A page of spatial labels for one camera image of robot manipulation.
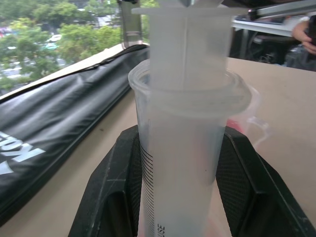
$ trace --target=tree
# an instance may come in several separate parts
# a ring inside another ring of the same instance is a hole
[[[88,11],[78,11],[77,16],[79,23],[93,23],[95,25],[96,23],[96,17],[91,12]]]
[[[159,7],[157,0],[143,0],[141,1],[142,7]],[[143,41],[149,42],[149,16],[142,15],[142,35]]]
[[[69,2],[61,2],[53,7],[49,4],[40,5],[33,13],[37,23],[48,23],[54,28],[60,28],[61,24],[73,24],[74,21],[79,21],[79,18],[86,14],[78,11],[76,5]]]
[[[43,4],[50,6],[66,0],[0,0],[0,18],[2,21],[12,21],[18,18],[33,19],[35,9]]]
[[[11,28],[18,34],[0,39],[0,62],[5,67],[14,68],[19,62],[20,74],[32,81],[59,70],[56,52],[45,48],[47,32],[25,18],[14,21]]]
[[[14,81],[7,78],[7,77],[3,77],[0,79],[0,93],[1,93],[1,89],[9,91],[12,89],[12,87],[14,87]]]
[[[58,51],[68,63],[79,62],[87,57],[120,43],[120,29],[104,26],[62,25],[62,38],[58,41]]]
[[[104,17],[106,15],[114,15],[117,7],[118,4],[116,0],[89,0],[88,5],[84,9],[97,17]]]

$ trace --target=window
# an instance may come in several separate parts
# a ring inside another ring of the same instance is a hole
[[[1,0],[0,96],[120,38],[117,0]]]

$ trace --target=syringe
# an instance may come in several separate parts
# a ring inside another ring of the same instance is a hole
[[[233,15],[151,8],[151,62],[129,75],[142,150],[145,237],[202,237],[227,118],[250,92],[226,72]]]

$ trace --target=beige table surface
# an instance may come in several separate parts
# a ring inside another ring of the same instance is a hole
[[[259,153],[280,173],[316,226],[316,73],[229,59],[263,96],[258,117],[273,136]],[[122,130],[137,122],[133,93],[127,94],[74,151],[54,177],[11,220],[0,237],[66,237],[87,181]],[[218,191],[212,210],[222,224]]]

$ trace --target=person's hand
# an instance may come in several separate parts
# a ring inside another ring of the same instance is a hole
[[[302,42],[302,45],[309,53],[316,55],[316,46],[312,44],[312,39],[308,37],[304,32],[307,27],[307,21],[297,24],[292,31],[292,35],[295,39]]]
[[[312,39],[306,36],[304,40],[302,41],[302,45],[308,51],[308,53],[316,55],[316,46],[313,45],[311,42],[312,42]]]

